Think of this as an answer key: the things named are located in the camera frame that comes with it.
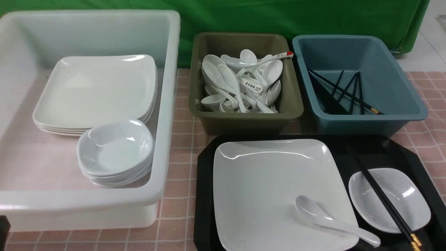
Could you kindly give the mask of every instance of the white plastic bin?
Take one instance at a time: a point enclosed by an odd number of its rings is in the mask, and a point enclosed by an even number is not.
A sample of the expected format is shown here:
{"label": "white plastic bin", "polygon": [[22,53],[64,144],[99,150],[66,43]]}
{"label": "white plastic bin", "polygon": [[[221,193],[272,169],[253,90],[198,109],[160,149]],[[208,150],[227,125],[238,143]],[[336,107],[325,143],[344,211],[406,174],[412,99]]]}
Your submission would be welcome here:
{"label": "white plastic bin", "polygon": [[[169,164],[180,16],[163,10],[16,12],[0,19],[0,214],[11,231],[145,227]],[[67,56],[148,54],[158,67],[150,177],[102,189],[77,167],[78,138],[41,132],[31,113]]]}

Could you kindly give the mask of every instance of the black octagonal tray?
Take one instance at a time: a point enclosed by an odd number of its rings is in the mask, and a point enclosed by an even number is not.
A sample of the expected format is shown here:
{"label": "black octagonal tray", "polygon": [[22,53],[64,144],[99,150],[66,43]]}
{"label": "black octagonal tray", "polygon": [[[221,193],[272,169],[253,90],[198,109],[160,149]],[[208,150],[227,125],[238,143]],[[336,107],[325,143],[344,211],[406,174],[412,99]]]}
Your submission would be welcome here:
{"label": "black octagonal tray", "polygon": [[[212,176],[214,153],[218,146],[225,142],[283,140],[312,138],[324,142],[330,149],[334,161],[339,169],[346,190],[348,181],[354,173],[358,172],[352,156],[346,149],[345,143],[355,145],[356,151],[367,168],[391,167],[405,173],[423,194],[432,212],[430,222],[423,228],[415,231],[423,243],[425,251],[446,250],[446,207],[429,175],[424,169],[418,156],[383,136],[356,135],[356,136],[326,136],[326,135],[233,135],[220,136],[214,139],[198,156],[197,167],[197,194],[195,202],[194,243],[198,251],[224,251],[217,227],[215,225],[214,199],[212,190]],[[410,251],[412,250],[407,239],[402,234],[389,234],[381,232],[368,223],[353,207],[358,225],[381,238],[381,246],[373,248],[363,240],[349,249],[350,251]]]}

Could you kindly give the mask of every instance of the stack of white square plates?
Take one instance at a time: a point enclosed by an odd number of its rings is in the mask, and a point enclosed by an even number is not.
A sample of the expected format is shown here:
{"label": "stack of white square plates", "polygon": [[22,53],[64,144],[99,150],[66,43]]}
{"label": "stack of white square plates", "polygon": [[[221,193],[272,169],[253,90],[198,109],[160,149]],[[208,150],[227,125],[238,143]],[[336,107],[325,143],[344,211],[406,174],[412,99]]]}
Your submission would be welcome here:
{"label": "stack of white square plates", "polygon": [[43,131],[68,136],[126,119],[147,123],[156,94],[149,55],[67,57],[56,64],[33,120]]}

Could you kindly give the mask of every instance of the blue plastic bin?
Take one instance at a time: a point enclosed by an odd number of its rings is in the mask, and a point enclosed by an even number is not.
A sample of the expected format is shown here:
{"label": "blue plastic bin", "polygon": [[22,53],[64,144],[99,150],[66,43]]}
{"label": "blue plastic bin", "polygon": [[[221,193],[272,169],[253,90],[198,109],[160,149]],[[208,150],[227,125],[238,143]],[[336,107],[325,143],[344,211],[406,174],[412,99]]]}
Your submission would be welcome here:
{"label": "blue plastic bin", "polygon": [[[418,96],[385,44],[376,37],[352,35],[302,35],[293,39],[297,64],[317,118],[320,134],[379,134],[391,136],[409,121],[423,120],[427,108]],[[384,115],[374,115],[355,103],[353,115],[324,112],[317,99],[307,69],[332,83],[344,74],[339,86],[345,88],[357,71],[361,72],[363,100]],[[318,79],[331,93],[333,87]],[[348,89],[353,93],[353,84]],[[351,99],[344,96],[341,105],[349,111]]]}

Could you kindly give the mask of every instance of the green curtain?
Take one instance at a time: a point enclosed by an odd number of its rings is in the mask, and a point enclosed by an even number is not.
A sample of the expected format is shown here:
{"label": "green curtain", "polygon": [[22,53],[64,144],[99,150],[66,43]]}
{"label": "green curtain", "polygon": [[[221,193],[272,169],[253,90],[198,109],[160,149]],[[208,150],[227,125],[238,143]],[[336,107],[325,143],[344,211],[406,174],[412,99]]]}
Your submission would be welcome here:
{"label": "green curtain", "polygon": [[189,67],[198,32],[376,36],[409,52],[429,0],[1,0],[0,15],[19,10],[171,9],[181,16],[178,66]]}

